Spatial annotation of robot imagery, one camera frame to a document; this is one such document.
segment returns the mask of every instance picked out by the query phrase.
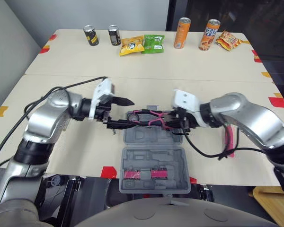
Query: gray plastic case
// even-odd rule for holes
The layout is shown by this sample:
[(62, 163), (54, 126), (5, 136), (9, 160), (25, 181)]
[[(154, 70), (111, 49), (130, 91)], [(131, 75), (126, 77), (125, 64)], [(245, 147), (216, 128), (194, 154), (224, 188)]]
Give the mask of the gray plastic case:
[[(140, 121), (156, 117), (141, 115)], [(122, 151), (119, 190), (121, 193), (186, 194), (191, 190), (182, 136), (160, 127), (133, 127), (124, 132), (128, 145)], [(156, 176), (157, 171), (167, 177)], [(124, 178), (130, 173), (130, 179)]]

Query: gray wall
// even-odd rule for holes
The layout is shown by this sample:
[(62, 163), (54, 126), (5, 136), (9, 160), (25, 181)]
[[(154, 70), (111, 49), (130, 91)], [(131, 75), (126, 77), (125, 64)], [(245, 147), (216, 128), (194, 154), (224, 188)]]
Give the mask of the gray wall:
[(169, 0), (6, 0), (42, 47), (57, 29), (165, 31)]
[(0, 106), (40, 47), (4, 0), (0, 0)]

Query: chip bag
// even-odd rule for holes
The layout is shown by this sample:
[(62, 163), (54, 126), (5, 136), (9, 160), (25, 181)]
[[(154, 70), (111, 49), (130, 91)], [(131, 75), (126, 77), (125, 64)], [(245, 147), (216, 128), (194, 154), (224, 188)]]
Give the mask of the chip bag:
[(164, 35), (144, 35), (144, 51), (141, 53), (163, 53)]
[(234, 35), (224, 30), (220, 37), (217, 39), (216, 43), (223, 47), (224, 49), (231, 51), (242, 43), (242, 40), (236, 38)]
[(122, 39), (122, 48), (120, 50), (119, 55), (122, 56), (129, 53), (144, 51), (143, 39), (143, 35), (133, 38)]

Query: table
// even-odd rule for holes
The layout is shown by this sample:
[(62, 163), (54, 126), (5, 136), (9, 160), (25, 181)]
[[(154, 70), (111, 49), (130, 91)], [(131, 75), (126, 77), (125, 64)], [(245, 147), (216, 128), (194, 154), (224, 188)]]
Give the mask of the table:
[[(202, 33), (189, 33), (182, 50), (173, 48), (174, 32), (121, 31), (122, 37), (141, 34), (164, 34), (163, 54), (130, 54), (118, 56), (119, 47), (110, 44), (107, 31), (97, 31), (98, 46), (89, 46), (80, 30), (58, 30), (27, 69), (2, 106), (0, 142), (22, 115), (24, 106), (38, 99), (54, 86), (63, 86), (97, 76), (109, 76), (115, 85), (116, 96), (126, 97), (135, 106), (113, 106), (113, 119), (124, 119), (126, 111), (159, 105), (171, 109), (173, 89), (195, 94), (203, 102), (228, 92), (243, 93), (251, 102), (274, 111), (284, 121), (282, 98), (265, 67), (258, 63), (250, 44), (242, 44), (228, 52), (213, 45), (207, 52), (198, 50)], [(243, 34), (235, 34), (247, 40)], [(74, 87), (70, 91), (91, 98), (98, 83)], [(12, 156), (26, 126), (23, 122), (0, 153), (0, 162)], [(198, 128), (191, 139), (203, 151), (214, 154), (222, 150), (222, 129)], [(237, 151), (235, 158), (204, 158), (184, 141), (190, 176), (198, 183), (226, 185), (278, 186), (273, 166), (263, 154)], [(240, 146), (255, 146), (241, 134)], [(107, 176), (103, 167), (116, 171), (118, 177), (121, 151), (125, 147), (123, 131), (116, 135), (100, 122), (72, 120), (59, 138), (50, 157), (48, 173)]]

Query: orange can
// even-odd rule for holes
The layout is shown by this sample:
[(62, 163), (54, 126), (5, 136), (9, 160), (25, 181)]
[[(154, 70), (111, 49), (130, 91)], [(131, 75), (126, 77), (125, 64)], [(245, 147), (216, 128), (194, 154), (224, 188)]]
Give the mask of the orange can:
[(184, 47), (184, 42), (186, 40), (189, 27), (190, 19), (187, 17), (180, 18), (174, 43), (174, 47), (176, 49), (182, 49)]
[(208, 51), (210, 46), (213, 43), (213, 39), (217, 34), (217, 31), (220, 27), (220, 21), (216, 19), (211, 19), (208, 21), (205, 31), (203, 33), (203, 37), (201, 39), (201, 42), (199, 44), (199, 49), (201, 51)]

